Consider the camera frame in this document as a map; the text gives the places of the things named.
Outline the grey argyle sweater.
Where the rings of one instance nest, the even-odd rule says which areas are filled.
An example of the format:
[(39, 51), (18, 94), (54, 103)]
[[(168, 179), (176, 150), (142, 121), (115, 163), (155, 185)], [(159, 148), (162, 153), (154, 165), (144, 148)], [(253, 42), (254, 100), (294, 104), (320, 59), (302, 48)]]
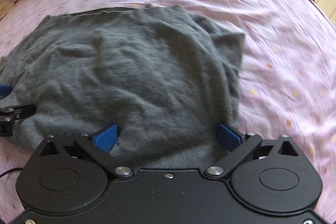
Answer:
[(1, 59), (1, 105), (37, 107), (9, 140), (35, 150), (115, 123), (124, 164), (213, 164), (227, 154), (217, 124), (238, 123), (244, 39), (182, 6), (47, 16)]

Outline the pink patterned bed sheet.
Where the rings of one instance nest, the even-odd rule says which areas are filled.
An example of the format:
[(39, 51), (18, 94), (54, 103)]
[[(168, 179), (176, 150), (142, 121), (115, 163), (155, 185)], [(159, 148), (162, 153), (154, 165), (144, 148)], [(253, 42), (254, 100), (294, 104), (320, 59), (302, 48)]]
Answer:
[(313, 0), (15, 0), (1, 16), (7, 55), (47, 15), (183, 5), (245, 33), (240, 129), (290, 135), (323, 180), (320, 216), (335, 221), (335, 26)]

